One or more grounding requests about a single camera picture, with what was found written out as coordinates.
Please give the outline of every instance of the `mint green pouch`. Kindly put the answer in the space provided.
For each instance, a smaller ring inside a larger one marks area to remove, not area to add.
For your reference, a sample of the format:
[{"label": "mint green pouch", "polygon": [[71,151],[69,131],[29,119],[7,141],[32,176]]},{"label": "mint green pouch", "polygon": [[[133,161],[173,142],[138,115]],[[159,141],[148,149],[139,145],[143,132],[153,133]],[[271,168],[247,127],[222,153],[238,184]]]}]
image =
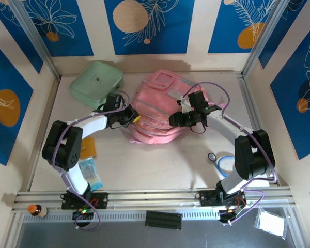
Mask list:
[{"label": "mint green pouch", "polygon": [[92,62],[70,85],[73,96],[94,110],[122,87],[123,72],[101,61]]}]

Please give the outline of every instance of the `gray floor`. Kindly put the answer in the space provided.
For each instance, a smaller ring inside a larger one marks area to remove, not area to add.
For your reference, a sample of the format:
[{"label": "gray floor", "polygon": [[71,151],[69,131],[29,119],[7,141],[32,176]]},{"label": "gray floor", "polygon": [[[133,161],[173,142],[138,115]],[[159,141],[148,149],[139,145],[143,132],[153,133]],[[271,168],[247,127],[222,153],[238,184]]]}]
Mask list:
[{"label": "gray floor", "polygon": [[[145,227],[144,222],[104,222],[96,232],[78,231],[72,223],[23,224],[17,247],[295,247],[290,231],[286,240],[254,227],[257,209],[223,227],[219,221],[183,221],[182,230]],[[282,214],[280,209],[269,209]]]}]

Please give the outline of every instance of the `white floor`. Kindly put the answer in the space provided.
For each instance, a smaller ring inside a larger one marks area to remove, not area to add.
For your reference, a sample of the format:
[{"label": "white floor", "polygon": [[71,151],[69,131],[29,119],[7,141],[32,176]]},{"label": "white floor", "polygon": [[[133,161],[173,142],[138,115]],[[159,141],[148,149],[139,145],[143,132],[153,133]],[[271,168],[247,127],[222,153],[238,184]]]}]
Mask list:
[{"label": "white floor", "polygon": [[[197,82],[211,81],[222,85],[230,94],[231,105],[226,113],[250,127],[250,121],[234,72],[180,73]],[[126,91],[131,97],[146,73],[125,74]],[[74,77],[62,77],[49,128],[56,120],[71,121],[88,115],[92,109],[79,103],[70,92]],[[214,103],[226,101],[225,95],[214,86],[205,86]],[[165,145],[130,144],[128,130],[104,130],[93,135],[96,141],[95,164],[103,190],[146,190],[214,187],[222,176],[208,160],[212,151],[217,157],[234,154],[234,147],[211,129],[205,134],[186,134]],[[57,171],[39,158],[32,191],[64,191],[66,186]]]}]

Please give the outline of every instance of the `wall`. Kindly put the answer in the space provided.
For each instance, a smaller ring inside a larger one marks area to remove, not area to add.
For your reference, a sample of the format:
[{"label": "wall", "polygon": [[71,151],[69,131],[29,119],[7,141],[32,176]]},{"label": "wall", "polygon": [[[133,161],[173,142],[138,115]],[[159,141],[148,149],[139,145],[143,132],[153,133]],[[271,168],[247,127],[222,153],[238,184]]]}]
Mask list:
[{"label": "wall", "polygon": [[[307,0],[265,68],[257,62],[248,75],[247,82],[262,126],[269,133],[276,168],[292,190],[310,239],[310,154],[301,152],[298,145],[298,142],[304,144],[303,148],[308,149],[310,153],[310,108],[299,108],[301,100],[298,92],[303,84],[301,76],[304,75],[307,79],[305,70],[308,69],[308,63],[305,63],[305,57],[308,46],[303,44],[310,43],[309,32],[310,0]],[[281,97],[278,95],[278,84],[282,87]]]},{"label": "wall", "polygon": [[[0,19],[25,53],[27,38],[0,0]],[[274,0],[22,1],[61,74],[92,60],[124,72],[241,70]],[[37,59],[29,60],[37,68]]]},{"label": "wall", "polygon": [[[15,69],[14,73],[18,75],[19,78],[26,81],[28,86],[25,88],[26,90],[21,94],[18,94],[20,98],[20,116],[17,118],[18,123],[21,122],[21,126],[18,132],[17,139],[15,140],[12,153],[6,162],[0,160],[0,243],[2,240],[3,233],[5,232],[6,224],[9,218],[9,214],[11,211],[11,207],[15,198],[16,193],[21,188],[23,180],[27,180],[27,172],[30,170],[32,166],[31,154],[32,150],[35,146],[35,140],[38,135],[38,129],[41,124],[41,119],[43,115],[43,111],[45,105],[47,103],[47,99],[52,88],[54,78],[50,74],[49,70],[46,66],[42,66],[42,69],[38,71],[32,66],[28,58],[24,55],[22,50],[19,48],[17,43],[14,41],[8,30],[5,29],[4,25],[0,21],[0,50],[4,53],[4,56],[13,64],[10,66],[11,68],[0,68],[0,73],[3,77],[0,79],[0,86],[6,86],[6,80],[12,80],[10,78],[10,73]],[[19,84],[21,81],[16,76],[12,84]],[[22,98],[23,95],[31,92],[32,96],[30,101],[26,101],[26,112],[24,115],[24,119],[22,116],[23,104]],[[4,109],[9,109],[3,105],[0,106],[0,113],[3,113]],[[3,120],[7,115],[1,116],[2,120],[0,120],[0,132],[4,129]],[[8,141],[11,137],[8,135],[10,130],[14,127],[4,127],[7,132],[2,134],[2,143]]]}]

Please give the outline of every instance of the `blue packaged item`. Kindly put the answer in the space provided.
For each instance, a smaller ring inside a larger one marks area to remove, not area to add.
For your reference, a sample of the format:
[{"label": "blue packaged item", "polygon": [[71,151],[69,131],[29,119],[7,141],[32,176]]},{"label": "blue packaged item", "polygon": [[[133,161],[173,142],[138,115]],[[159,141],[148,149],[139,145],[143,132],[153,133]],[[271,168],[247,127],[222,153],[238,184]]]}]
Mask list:
[{"label": "blue packaged item", "polygon": [[89,183],[91,191],[97,190],[103,186],[101,179],[97,174],[93,158],[81,160],[79,162],[79,168],[81,169],[83,177]]}]

